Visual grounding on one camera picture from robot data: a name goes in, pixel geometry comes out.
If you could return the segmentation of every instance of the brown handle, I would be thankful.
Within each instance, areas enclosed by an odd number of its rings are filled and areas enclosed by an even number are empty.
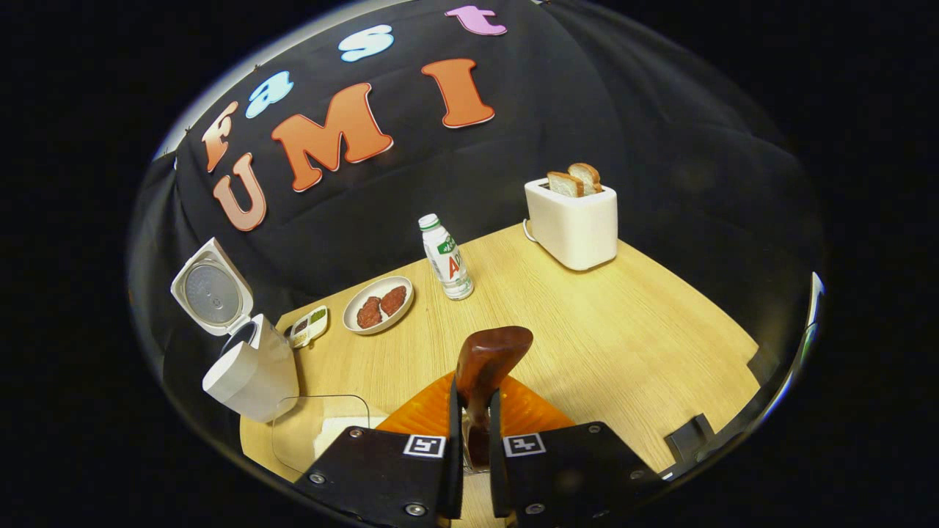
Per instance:
[[[488,465],[489,398],[518,364],[534,336],[521,326],[482,330],[467,337],[456,364],[456,391],[467,408],[466,442],[474,466]]]

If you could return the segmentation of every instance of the table surface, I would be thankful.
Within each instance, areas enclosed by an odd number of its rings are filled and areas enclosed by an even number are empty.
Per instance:
[[[700,413],[717,432],[759,389],[747,368],[756,342],[696,289],[622,241],[616,258],[585,272],[564,268],[521,225],[460,250],[475,283],[462,301],[444,295],[426,259],[374,279],[403,275],[415,290],[410,310],[379,334],[354,334],[342,322],[349,300],[374,280],[284,314],[278,331],[317,306],[330,309],[327,331],[296,352],[300,394],[352,394],[372,413],[387,414],[454,370],[468,335],[524,326],[534,343],[512,376],[577,423],[605,422],[661,472],[675,463],[667,435]],[[279,453],[309,449],[307,431],[318,431],[313,407],[300,405],[278,422]],[[271,432],[271,424],[242,417],[244,454],[296,481],[300,472],[274,455]],[[504,525],[492,518],[488,474],[467,476],[464,486],[463,519],[454,526]]]

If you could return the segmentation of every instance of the screw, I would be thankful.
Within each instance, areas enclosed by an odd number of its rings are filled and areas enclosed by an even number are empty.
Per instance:
[[[405,511],[408,512],[408,515],[422,517],[423,514],[427,513],[427,508],[421,505],[407,505],[405,506]]]

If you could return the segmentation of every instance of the blue letter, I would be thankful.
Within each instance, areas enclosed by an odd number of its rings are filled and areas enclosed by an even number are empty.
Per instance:
[[[248,105],[248,110],[244,115],[249,119],[256,117],[264,112],[269,104],[283,99],[290,92],[290,88],[293,87],[293,83],[288,79],[289,75],[289,71],[281,71],[256,88],[251,97],[248,98],[251,104]]]
[[[392,27],[384,23],[349,35],[339,43],[339,51],[345,52],[340,58],[355,62],[368,55],[380,54],[394,42],[394,37],[389,35],[391,32]]]

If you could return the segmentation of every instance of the meat patty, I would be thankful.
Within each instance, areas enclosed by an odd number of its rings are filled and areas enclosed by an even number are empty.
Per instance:
[[[359,310],[359,315],[356,316],[360,327],[363,329],[372,328],[381,322],[381,312],[378,311],[378,305],[380,303],[381,299],[378,297],[369,297],[368,300],[365,301],[365,304],[363,304],[362,308]]]
[[[389,291],[381,298],[381,311],[385,312],[388,315],[393,314],[398,311],[398,308],[405,303],[405,296],[408,294],[408,289],[403,286],[396,287],[395,289]]]

